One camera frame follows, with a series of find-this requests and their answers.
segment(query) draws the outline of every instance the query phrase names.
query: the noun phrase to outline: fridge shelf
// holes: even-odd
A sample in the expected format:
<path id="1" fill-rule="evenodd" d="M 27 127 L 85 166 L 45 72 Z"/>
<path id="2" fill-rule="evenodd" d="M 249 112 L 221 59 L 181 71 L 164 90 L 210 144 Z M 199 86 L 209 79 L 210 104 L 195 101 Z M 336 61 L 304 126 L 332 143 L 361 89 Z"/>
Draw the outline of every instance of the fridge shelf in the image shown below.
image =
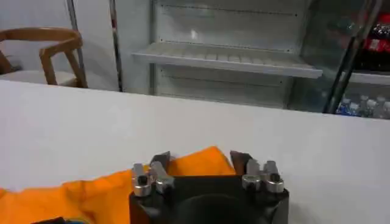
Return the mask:
<path id="1" fill-rule="evenodd" d="M 149 63 L 200 68 L 256 72 L 270 75 L 316 79 L 322 75 L 298 55 L 279 51 L 262 51 L 217 47 L 203 44 L 160 42 L 133 53 L 137 60 Z"/>
<path id="2" fill-rule="evenodd" d="M 378 85 L 390 85 L 390 72 L 356 71 L 352 73 L 350 82 Z"/>

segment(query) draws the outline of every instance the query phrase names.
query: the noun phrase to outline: plastic bottle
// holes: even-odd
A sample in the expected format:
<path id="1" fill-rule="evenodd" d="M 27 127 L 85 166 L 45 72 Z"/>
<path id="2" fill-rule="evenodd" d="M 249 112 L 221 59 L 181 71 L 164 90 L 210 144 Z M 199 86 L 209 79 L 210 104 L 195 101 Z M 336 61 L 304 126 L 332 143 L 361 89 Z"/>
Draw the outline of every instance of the plastic bottle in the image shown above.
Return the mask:
<path id="1" fill-rule="evenodd" d="M 351 103 L 351 100 L 348 98 L 343 98 L 339 108 L 336 111 L 336 114 L 340 115 L 349 115 L 349 104 Z"/>
<path id="2" fill-rule="evenodd" d="M 385 115 L 386 98 L 384 98 L 383 96 L 378 96 L 377 101 L 378 101 L 378 103 L 375 107 L 373 117 L 378 118 L 378 119 L 384 119 L 386 117 L 386 115 Z"/>
<path id="3" fill-rule="evenodd" d="M 364 46 L 357 55 L 356 68 L 368 71 L 388 71 L 390 49 L 390 14 L 379 14 Z"/>
<path id="4" fill-rule="evenodd" d="M 360 104 L 359 104 L 359 117 L 367 117 L 366 110 L 367 110 L 367 100 L 369 100 L 368 96 L 361 95 L 360 96 Z"/>
<path id="5" fill-rule="evenodd" d="M 375 100 L 368 100 L 367 101 L 367 109 L 366 109 L 366 112 L 364 112 L 365 115 L 367 115 L 367 117 L 373 117 L 374 110 L 375 110 L 376 106 L 377 106 L 377 102 Z"/>
<path id="6" fill-rule="evenodd" d="M 359 105 L 357 103 L 351 103 L 349 105 L 349 115 L 353 117 L 359 116 Z"/>
<path id="7" fill-rule="evenodd" d="M 384 111 L 385 111 L 385 119 L 390 120 L 390 102 L 385 103 Z"/>

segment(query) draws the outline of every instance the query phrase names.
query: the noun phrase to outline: orange fabric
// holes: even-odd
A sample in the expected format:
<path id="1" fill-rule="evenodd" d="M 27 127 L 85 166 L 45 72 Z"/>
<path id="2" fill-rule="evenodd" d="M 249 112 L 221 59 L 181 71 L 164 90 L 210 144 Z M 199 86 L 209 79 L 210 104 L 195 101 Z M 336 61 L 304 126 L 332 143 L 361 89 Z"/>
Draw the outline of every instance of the orange fabric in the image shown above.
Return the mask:
<path id="1" fill-rule="evenodd" d="M 234 175 L 226 157 L 210 147 L 171 161 L 170 175 Z M 87 223 L 130 223 L 129 170 L 93 181 L 74 181 L 60 187 L 26 189 L 19 193 L 0 188 L 0 223 L 32 223 L 64 217 Z"/>

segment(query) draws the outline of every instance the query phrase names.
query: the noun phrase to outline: white table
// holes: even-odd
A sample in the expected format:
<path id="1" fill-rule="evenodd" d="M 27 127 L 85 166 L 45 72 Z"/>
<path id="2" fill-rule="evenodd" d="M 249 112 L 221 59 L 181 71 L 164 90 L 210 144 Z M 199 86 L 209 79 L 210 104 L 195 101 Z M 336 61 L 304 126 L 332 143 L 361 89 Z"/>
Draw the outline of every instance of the white table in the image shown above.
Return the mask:
<path id="1" fill-rule="evenodd" d="M 217 145 L 275 159 L 291 223 L 389 223 L 390 122 L 0 81 L 0 186 L 53 186 Z"/>

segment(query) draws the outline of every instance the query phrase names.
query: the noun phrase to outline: display fridge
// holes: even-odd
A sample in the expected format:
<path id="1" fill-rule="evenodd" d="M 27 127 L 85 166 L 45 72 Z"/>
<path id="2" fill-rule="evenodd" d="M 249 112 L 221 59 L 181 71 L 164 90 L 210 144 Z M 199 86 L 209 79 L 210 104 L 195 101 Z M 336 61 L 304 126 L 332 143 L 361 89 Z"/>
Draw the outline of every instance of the display fridge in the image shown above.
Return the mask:
<path id="1" fill-rule="evenodd" d="M 116 0 L 128 93 L 335 113 L 381 0 Z"/>
<path id="2" fill-rule="evenodd" d="M 390 119 L 390 2 L 380 8 L 356 56 L 336 114 Z"/>

